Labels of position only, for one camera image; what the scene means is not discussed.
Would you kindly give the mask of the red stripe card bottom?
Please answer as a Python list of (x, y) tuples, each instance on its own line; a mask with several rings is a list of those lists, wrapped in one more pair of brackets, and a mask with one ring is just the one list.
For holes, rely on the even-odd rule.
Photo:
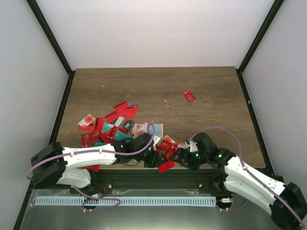
[(175, 167), (175, 163), (173, 161), (166, 161), (158, 166), (158, 171), (163, 173), (171, 168)]

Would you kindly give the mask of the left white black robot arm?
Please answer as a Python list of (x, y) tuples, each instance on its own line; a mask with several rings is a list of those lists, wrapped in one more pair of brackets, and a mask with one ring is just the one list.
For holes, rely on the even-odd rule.
[(144, 133), (136, 138), (114, 140), (102, 146), (87, 148), (63, 147), (54, 142), (31, 158), (31, 169), (26, 178), (35, 189), (47, 189), (56, 184), (75, 186), (86, 193), (98, 188), (92, 165), (115, 165), (131, 160), (143, 162), (145, 168), (156, 168), (167, 161), (157, 151), (160, 139)]

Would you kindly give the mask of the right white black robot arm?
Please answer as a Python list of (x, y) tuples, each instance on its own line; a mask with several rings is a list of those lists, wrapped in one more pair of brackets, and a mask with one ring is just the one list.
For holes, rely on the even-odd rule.
[(307, 202), (295, 183), (285, 184), (245, 163), (226, 148), (219, 148), (206, 133), (198, 133), (185, 141), (176, 153), (177, 162), (197, 170), (209, 164), (225, 176), (214, 179), (216, 192), (236, 193), (266, 211), (283, 230), (304, 229)]

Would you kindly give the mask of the blue VIP card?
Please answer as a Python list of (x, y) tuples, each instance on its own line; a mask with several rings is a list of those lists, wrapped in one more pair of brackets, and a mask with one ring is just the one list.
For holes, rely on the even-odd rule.
[(154, 124), (153, 125), (155, 128), (155, 134), (156, 136), (160, 136), (163, 138), (164, 132), (163, 132), (163, 124)]

